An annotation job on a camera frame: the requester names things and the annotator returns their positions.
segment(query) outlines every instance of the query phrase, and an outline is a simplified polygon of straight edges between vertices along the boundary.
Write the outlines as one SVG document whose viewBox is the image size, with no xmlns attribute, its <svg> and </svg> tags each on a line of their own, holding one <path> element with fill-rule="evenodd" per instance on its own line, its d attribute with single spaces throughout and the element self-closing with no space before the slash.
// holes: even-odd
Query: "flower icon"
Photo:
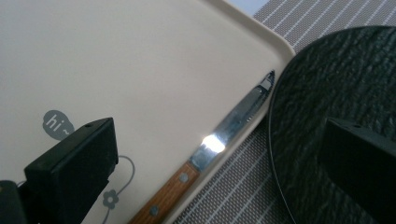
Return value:
<svg viewBox="0 0 396 224">
<path fill-rule="evenodd" d="M 114 189 L 105 192 L 103 194 L 103 197 L 103 205 L 108 207 L 109 209 L 114 209 L 116 207 L 116 203 L 120 200 Z"/>
</svg>

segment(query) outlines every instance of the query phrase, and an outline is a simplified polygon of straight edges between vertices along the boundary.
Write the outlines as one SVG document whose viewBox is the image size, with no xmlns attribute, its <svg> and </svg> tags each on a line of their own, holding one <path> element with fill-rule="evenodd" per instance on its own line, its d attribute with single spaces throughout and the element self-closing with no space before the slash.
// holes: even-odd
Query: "knife blade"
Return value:
<svg viewBox="0 0 396 224">
<path fill-rule="evenodd" d="M 139 210 L 129 224 L 163 222 L 199 175 L 244 131 L 267 100 L 274 84 L 275 71 L 272 70 L 233 108 L 212 134 L 204 138 L 192 156 Z"/>
</svg>

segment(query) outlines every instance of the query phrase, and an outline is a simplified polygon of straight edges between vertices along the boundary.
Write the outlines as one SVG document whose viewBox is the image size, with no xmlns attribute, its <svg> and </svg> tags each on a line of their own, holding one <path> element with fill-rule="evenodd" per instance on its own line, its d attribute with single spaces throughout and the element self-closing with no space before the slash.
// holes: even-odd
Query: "gray placemat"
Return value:
<svg viewBox="0 0 396 224">
<path fill-rule="evenodd" d="M 254 19 L 298 52 L 349 27 L 396 26 L 396 1 L 269 1 Z M 290 223 L 270 168 L 266 132 L 262 122 L 175 223 Z"/>
</svg>

